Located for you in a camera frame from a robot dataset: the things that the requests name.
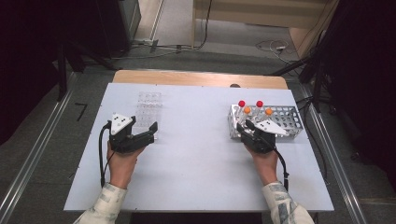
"orange ball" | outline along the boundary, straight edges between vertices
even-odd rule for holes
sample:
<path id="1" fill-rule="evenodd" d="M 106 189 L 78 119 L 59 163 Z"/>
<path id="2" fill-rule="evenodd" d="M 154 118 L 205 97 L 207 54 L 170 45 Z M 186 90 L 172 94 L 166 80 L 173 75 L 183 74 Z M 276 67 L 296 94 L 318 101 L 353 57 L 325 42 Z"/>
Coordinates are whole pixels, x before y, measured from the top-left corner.
<path id="1" fill-rule="evenodd" d="M 265 109 L 265 114 L 266 114 L 266 115 L 270 116 L 270 115 L 272 115 L 272 113 L 273 113 L 273 111 L 272 111 L 271 108 L 266 108 L 266 109 Z"/>
<path id="2" fill-rule="evenodd" d="M 244 113 L 245 114 L 250 113 L 250 106 L 247 106 L 247 107 L 244 108 Z"/>

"human hand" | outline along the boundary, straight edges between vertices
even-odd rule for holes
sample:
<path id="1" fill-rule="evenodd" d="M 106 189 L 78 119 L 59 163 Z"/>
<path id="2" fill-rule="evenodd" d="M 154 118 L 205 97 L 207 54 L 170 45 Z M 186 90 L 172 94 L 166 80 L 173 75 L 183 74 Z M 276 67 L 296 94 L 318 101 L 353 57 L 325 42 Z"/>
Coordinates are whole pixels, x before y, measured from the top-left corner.
<path id="1" fill-rule="evenodd" d="M 137 163 L 137 156 L 144 150 L 142 147 L 131 153 L 118 153 L 111 149 L 111 145 L 107 142 L 107 160 L 110 168 L 110 184 L 120 189 L 127 189 L 131 182 L 131 176 L 134 172 L 134 166 Z"/>
<path id="2" fill-rule="evenodd" d="M 257 173 L 259 173 L 264 186 L 276 182 L 277 154 L 274 151 L 270 151 L 265 154 L 257 153 L 247 145 L 245 145 L 245 148 L 250 152 L 254 165 L 256 166 Z"/>

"red ball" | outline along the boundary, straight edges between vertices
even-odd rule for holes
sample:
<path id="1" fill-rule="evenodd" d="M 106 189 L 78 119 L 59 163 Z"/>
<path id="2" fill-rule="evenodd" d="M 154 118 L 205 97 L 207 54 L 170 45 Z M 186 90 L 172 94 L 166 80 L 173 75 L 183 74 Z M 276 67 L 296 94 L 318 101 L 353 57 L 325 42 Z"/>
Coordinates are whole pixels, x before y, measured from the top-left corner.
<path id="1" fill-rule="evenodd" d="M 238 105 L 239 105 L 240 107 L 244 107 L 244 106 L 245 106 L 245 101 L 239 101 Z"/>
<path id="2" fill-rule="evenodd" d="M 257 107 L 262 107 L 264 105 L 264 103 L 262 102 L 262 101 L 258 101 L 257 103 L 256 103 L 256 106 Z"/>

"test tube rack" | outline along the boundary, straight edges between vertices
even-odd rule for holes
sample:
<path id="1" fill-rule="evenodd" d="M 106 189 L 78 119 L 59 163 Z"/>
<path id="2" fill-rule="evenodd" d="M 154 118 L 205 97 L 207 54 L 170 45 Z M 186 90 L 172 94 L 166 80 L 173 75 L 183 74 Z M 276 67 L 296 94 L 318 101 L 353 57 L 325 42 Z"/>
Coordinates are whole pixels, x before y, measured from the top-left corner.
<path id="1" fill-rule="evenodd" d="M 246 119 L 249 119 L 254 124 L 265 121 L 267 119 L 276 123 L 279 127 L 284 129 L 289 135 L 276 134 L 276 137 L 295 138 L 302 130 L 303 123 L 300 119 L 298 110 L 293 105 L 267 105 L 261 108 L 256 108 L 255 105 L 245 105 L 251 108 L 250 113 L 247 114 Z M 245 129 L 247 128 L 245 121 L 240 119 L 241 107 L 239 105 L 231 105 L 228 114 L 228 122 L 230 128 L 231 138 L 240 138 L 241 134 L 236 130 L 236 124 L 239 122 Z M 265 110 L 270 108 L 272 113 L 267 115 Z"/>
<path id="2" fill-rule="evenodd" d="M 132 134 L 146 132 L 149 126 L 155 121 L 160 121 L 161 108 L 163 107 L 162 94 L 160 92 L 139 92 L 136 124 L 132 128 Z M 159 131 L 154 134 L 154 139 L 158 139 Z"/>

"sleeve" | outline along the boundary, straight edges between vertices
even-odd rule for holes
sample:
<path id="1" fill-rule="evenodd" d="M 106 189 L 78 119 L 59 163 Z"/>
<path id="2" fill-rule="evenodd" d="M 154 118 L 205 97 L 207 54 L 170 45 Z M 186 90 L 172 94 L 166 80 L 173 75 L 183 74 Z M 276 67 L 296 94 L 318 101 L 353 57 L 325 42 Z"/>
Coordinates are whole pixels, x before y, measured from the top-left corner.
<path id="1" fill-rule="evenodd" d="M 126 189 L 105 183 L 95 205 L 85 211 L 74 224 L 114 224 L 126 193 Z"/>
<path id="2" fill-rule="evenodd" d="M 265 200 L 271 209 L 271 219 L 277 223 L 314 223 L 312 217 L 295 202 L 283 185 L 276 181 L 262 188 Z"/>

